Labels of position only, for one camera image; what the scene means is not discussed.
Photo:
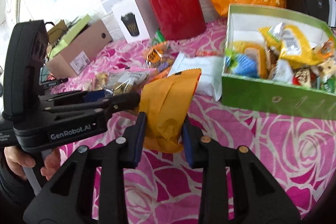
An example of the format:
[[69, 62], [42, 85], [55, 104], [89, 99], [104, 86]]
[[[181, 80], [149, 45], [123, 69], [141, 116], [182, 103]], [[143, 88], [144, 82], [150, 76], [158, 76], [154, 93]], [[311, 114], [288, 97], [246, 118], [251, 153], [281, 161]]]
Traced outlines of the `person's left hand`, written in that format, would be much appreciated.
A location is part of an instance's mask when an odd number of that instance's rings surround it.
[[[35, 166], [35, 160], [15, 146], [6, 147], [4, 153], [9, 169], [23, 180], [27, 180], [23, 167], [33, 168]], [[50, 180], [60, 168], [60, 163], [60, 152], [58, 148], [55, 148], [52, 150], [52, 153], [45, 158], [45, 164], [41, 168], [42, 176]]]

